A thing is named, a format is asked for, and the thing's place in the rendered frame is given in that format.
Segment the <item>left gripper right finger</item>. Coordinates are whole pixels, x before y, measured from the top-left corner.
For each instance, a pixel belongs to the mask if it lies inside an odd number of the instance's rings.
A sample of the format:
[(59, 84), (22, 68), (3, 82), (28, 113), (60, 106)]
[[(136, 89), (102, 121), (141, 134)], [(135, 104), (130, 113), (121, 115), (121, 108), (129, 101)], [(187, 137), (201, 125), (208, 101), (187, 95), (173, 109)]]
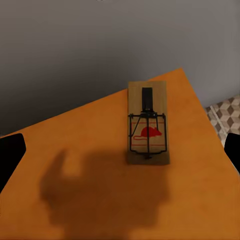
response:
[(232, 161), (235, 169), (240, 174), (240, 135), (235, 133), (228, 133), (224, 151)]

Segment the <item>mousetrap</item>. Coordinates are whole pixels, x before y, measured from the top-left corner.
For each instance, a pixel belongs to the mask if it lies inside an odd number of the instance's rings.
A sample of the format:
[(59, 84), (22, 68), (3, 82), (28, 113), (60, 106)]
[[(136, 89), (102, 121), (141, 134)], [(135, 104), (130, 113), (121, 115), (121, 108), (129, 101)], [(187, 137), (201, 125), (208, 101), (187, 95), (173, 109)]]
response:
[(129, 81), (128, 163), (170, 164), (166, 80)]

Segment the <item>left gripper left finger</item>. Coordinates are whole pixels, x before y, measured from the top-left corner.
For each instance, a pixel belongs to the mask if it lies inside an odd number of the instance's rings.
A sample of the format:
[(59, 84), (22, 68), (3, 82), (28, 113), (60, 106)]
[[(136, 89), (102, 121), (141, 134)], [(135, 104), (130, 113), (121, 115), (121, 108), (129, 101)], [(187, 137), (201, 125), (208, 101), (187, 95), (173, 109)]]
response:
[(26, 152), (21, 133), (0, 137), (0, 193)]

